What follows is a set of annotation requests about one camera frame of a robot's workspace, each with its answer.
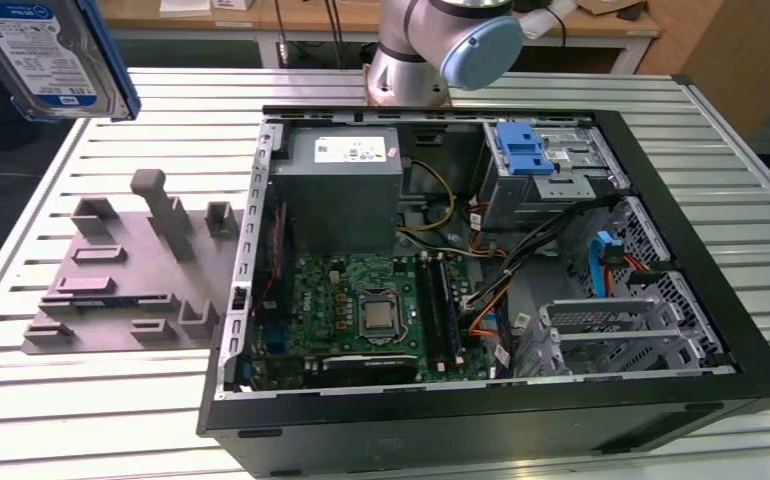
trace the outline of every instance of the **power supply label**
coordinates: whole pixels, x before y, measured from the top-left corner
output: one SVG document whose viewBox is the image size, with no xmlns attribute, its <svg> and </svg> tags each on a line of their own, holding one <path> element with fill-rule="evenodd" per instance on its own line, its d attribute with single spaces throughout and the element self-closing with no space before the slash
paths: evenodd
<svg viewBox="0 0 770 480">
<path fill-rule="evenodd" d="M 385 162 L 384 137 L 319 137 L 316 163 Z"/>
<path fill-rule="evenodd" d="M 50 105 L 93 105 L 96 89 L 65 41 L 49 7 L 0 3 L 0 48 L 30 92 Z"/>
</svg>

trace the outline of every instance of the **hard drive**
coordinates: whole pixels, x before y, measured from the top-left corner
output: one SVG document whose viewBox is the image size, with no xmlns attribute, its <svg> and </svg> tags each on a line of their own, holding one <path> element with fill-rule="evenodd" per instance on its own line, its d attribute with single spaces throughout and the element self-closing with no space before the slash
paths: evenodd
<svg viewBox="0 0 770 480">
<path fill-rule="evenodd" d="M 93 0 L 0 1 L 0 78 L 32 120 L 125 120 L 141 108 Z"/>
</svg>

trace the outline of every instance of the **ram slot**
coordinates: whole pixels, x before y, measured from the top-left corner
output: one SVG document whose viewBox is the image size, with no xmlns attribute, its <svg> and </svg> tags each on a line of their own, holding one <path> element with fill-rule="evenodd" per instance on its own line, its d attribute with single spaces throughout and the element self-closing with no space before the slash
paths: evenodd
<svg viewBox="0 0 770 480">
<path fill-rule="evenodd" d="M 447 328 L 447 333 L 449 337 L 449 360 L 455 365 L 464 364 L 464 357 L 461 357 L 461 335 L 459 334 L 459 317 L 455 310 L 455 300 L 452 299 L 452 290 L 449 290 L 449 275 L 447 273 L 447 262 L 441 258 L 443 255 L 435 260 L 437 266 L 437 282 L 440 287 L 437 291 L 440 292 L 440 310 L 443 312 L 443 323 Z"/>
<path fill-rule="evenodd" d="M 425 343 L 425 361 L 428 368 L 436 372 L 447 370 L 448 331 L 444 324 L 444 315 L 437 301 L 440 289 L 436 281 L 437 269 L 433 259 L 427 255 L 417 255 L 413 262 L 416 271 L 417 302 L 420 308 L 420 322 L 423 323 L 423 339 Z"/>
</svg>

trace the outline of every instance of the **metal table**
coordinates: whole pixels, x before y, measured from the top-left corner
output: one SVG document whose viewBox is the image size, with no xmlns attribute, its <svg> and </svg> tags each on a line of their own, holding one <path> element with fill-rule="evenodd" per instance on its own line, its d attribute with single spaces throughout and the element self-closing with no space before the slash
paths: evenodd
<svg viewBox="0 0 770 480">
<path fill-rule="evenodd" d="M 76 228 L 78 196 L 128 194 L 138 168 L 162 168 L 191 209 L 245 203 L 263 104 L 363 102 L 360 72 L 133 69 L 136 122 L 78 121 L 0 253 L 0 478 L 244 478 L 195 435 L 205 350 L 29 357 L 22 331 Z M 770 172 L 695 88 L 668 77 L 513 74 L 459 106 L 611 109 L 634 133 L 770 340 Z M 659 450 L 364 478 L 770 478 L 770 412 L 736 417 Z"/>
</svg>

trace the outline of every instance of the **blue hard drive label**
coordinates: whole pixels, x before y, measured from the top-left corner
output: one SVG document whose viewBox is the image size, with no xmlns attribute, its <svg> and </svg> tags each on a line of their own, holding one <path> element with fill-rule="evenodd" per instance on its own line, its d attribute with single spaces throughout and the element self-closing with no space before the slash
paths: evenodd
<svg viewBox="0 0 770 480">
<path fill-rule="evenodd" d="M 0 3 L 0 47 L 30 92 L 50 105 L 93 105 L 96 89 L 78 57 L 58 41 L 60 32 L 45 5 Z"/>
</svg>

